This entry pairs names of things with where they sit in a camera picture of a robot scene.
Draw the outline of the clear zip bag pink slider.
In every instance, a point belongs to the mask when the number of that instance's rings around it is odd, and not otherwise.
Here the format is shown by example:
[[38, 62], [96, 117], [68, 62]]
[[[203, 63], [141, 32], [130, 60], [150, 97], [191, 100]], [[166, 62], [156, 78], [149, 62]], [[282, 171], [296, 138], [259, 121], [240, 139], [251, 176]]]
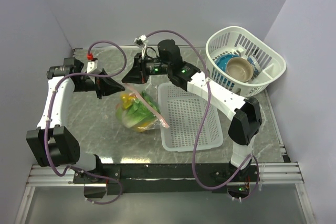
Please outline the clear zip bag pink slider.
[[151, 95], [131, 84], [124, 86], [116, 106], [116, 118], [123, 126], [136, 132], [170, 127]]

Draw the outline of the fake green lettuce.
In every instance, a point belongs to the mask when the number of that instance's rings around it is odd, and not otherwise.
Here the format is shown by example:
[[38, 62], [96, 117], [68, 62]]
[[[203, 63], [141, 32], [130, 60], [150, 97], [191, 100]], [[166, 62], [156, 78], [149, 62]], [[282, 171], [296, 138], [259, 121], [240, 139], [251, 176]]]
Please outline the fake green lettuce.
[[121, 121], [126, 127], [133, 127], [138, 124], [155, 122], [156, 116], [150, 109], [136, 96], [136, 100], [127, 110], [121, 109]]

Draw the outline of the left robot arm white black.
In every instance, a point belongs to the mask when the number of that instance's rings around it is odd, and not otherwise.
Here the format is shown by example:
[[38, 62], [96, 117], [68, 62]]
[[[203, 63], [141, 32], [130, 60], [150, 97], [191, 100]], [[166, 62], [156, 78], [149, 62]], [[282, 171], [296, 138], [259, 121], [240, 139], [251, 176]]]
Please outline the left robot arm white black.
[[61, 66], [47, 71], [48, 95], [42, 117], [36, 129], [26, 134], [26, 141], [41, 167], [73, 165], [86, 170], [85, 176], [98, 183], [104, 169], [98, 155], [81, 151], [79, 142], [67, 129], [70, 100], [75, 92], [94, 91], [98, 99], [125, 88], [99, 68], [98, 61], [84, 64], [76, 58], [65, 58]]

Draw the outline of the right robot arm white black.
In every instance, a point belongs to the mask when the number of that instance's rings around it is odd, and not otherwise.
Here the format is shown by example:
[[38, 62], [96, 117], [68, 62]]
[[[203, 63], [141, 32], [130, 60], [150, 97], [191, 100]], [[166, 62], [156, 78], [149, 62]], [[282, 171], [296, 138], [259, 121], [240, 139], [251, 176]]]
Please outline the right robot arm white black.
[[229, 173], [233, 180], [242, 181], [248, 175], [254, 139], [262, 124], [258, 100], [232, 93], [211, 80], [206, 72], [184, 61], [172, 39], [159, 42], [156, 58], [147, 55], [145, 36], [135, 39], [134, 43], [142, 51], [134, 57], [133, 66], [122, 82], [145, 84], [149, 76], [166, 75], [176, 87], [205, 99], [223, 112], [230, 120], [228, 135], [234, 142]]

